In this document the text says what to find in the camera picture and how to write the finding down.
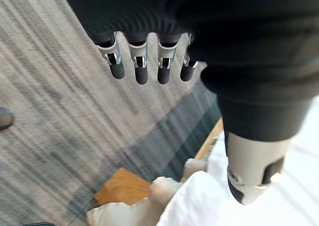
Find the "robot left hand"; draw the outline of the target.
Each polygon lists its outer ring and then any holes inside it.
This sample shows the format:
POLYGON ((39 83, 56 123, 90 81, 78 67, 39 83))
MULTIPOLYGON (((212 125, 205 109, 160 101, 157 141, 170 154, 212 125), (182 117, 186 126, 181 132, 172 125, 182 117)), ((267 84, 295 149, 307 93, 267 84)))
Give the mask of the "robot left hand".
POLYGON ((66 1, 116 79, 125 75, 118 32, 139 84, 148 80, 148 35, 157 35, 166 84, 187 33, 180 78, 206 63, 201 80, 223 119, 232 196, 249 205, 273 183, 319 93, 319 0, 66 1))

